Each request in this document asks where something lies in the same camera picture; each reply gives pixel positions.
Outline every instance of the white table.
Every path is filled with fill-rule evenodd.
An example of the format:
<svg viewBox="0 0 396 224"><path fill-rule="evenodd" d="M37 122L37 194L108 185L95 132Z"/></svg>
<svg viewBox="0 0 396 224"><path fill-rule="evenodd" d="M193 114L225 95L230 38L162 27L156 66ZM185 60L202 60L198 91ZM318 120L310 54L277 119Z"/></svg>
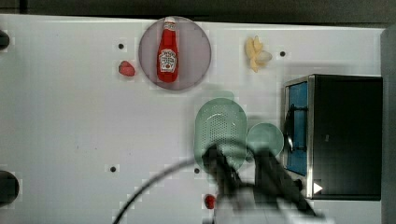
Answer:
<svg viewBox="0 0 396 224"><path fill-rule="evenodd" d="M22 183L1 223L110 223L122 202L165 164L192 156L197 110L232 91L248 116L280 125L284 82L313 73L380 76L382 29L199 23L212 44L204 81L157 88L138 68L140 37L153 21L0 15L12 44L0 53L0 168ZM258 35L274 55L255 74L244 42ZM125 49L118 49L118 44ZM286 57L280 57L284 50ZM130 60L132 79L117 68ZM109 167L116 166L116 173ZM251 173L242 172L246 178ZM202 223L215 193L193 167L153 188L123 223ZM314 201L337 223L380 223L380 202Z"/></svg>

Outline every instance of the green colander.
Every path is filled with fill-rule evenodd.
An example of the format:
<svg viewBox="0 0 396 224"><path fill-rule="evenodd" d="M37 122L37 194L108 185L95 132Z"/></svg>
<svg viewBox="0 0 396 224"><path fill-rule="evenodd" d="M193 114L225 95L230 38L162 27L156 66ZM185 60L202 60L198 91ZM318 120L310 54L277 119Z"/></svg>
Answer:
<svg viewBox="0 0 396 224"><path fill-rule="evenodd" d="M237 170L245 161L247 149L236 142L245 144L247 131L247 116L239 104L226 98L207 102L195 119L195 160L205 169L202 155L207 147L217 144L227 162Z"/></svg>

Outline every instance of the red fruit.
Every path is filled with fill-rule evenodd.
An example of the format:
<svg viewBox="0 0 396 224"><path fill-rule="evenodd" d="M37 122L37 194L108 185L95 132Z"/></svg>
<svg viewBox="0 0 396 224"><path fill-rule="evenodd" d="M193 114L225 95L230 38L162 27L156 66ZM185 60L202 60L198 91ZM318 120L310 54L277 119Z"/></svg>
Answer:
<svg viewBox="0 0 396 224"><path fill-rule="evenodd" d="M120 63L119 72L126 77L132 77L134 76L135 70L130 63L123 61L122 63Z"/></svg>

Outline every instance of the black appliance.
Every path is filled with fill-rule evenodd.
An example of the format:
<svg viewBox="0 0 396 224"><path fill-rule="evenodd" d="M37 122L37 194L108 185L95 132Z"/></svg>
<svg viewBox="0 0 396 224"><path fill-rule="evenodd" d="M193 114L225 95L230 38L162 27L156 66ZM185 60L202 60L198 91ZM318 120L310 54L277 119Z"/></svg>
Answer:
<svg viewBox="0 0 396 224"><path fill-rule="evenodd" d="M285 84L283 165L309 199L381 198L382 77L311 75Z"/></svg>

